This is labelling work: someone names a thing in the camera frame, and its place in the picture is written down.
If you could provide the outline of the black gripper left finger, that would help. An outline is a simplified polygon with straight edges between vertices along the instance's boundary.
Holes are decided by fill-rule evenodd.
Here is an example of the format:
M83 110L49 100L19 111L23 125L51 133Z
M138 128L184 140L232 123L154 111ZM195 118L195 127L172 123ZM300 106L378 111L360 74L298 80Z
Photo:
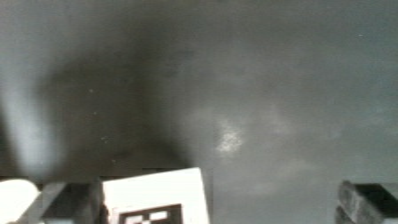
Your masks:
M44 224L108 224L103 185L69 183L40 216Z

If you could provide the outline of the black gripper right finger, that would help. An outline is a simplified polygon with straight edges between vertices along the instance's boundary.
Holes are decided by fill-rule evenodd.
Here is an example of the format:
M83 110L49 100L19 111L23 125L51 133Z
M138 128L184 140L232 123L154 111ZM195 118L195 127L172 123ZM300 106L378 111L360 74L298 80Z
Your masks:
M334 224L398 224L398 183L341 182Z

